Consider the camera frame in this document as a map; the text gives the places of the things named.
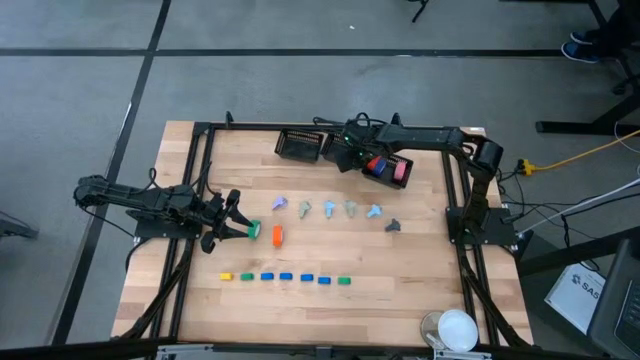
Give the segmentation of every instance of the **shoe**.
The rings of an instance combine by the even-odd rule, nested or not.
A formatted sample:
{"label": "shoe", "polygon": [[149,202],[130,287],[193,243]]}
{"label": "shoe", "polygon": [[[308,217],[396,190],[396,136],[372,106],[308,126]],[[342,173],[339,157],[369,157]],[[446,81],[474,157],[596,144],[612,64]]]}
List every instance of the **shoe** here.
{"label": "shoe", "polygon": [[571,33],[571,40],[580,45],[593,45],[593,37],[589,37],[586,32],[579,33],[574,31]]}
{"label": "shoe", "polygon": [[589,45],[580,45],[570,41],[562,44],[560,50],[562,54],[570,60],[587,64],[597,64],[600,62],[600,57],[593,53],[593,49]]}

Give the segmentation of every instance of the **red object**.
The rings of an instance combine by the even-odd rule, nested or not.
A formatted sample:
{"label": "red object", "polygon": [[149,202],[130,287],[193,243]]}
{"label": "red object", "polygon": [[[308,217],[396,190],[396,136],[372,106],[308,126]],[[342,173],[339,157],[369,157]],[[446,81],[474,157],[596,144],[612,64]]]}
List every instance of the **red object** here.
{"label": "red object", "polygon": [[375,169],[376,165],[378,164],[378,161],[380,161],[380,156],[374,157],[373,160],[369,161],[369,163],[367,164],[367,169],[373,172],[373,169]]}

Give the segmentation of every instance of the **green block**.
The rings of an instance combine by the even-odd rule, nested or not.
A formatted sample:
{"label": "green block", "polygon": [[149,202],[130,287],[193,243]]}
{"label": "green block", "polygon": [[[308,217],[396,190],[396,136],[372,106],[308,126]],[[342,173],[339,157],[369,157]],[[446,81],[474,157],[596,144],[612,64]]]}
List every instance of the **green block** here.
{"label": "green block", "polygon": [[251,220],[251,227],[249,227],[249,239],[255,240],[260,235],[260,220]]}

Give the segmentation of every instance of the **purple object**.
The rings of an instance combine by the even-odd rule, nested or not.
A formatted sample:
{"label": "purple object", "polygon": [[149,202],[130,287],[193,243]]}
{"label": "purple object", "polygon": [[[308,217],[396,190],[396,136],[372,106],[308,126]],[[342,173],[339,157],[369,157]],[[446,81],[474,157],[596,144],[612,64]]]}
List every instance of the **purple object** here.
{"label": "purple object", "polygon": [[278,196],[276,198],[276,201],[273,202],[273,205],[271,206],[271,210],[276,210],[285,206],[287,206],[287,199],[284,196]]}

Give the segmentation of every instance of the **black mesh basket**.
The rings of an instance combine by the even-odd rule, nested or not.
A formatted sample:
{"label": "black mesh basket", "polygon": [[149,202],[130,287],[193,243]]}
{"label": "black mesh basket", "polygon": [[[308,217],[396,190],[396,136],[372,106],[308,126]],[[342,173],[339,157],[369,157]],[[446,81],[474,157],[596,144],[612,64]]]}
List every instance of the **black mesh basket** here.
{"label": "black mesh basket", "polygon": [[275,153],[290,160],[314,163],[320,156],[324,135],[308,131],[282,129]]}

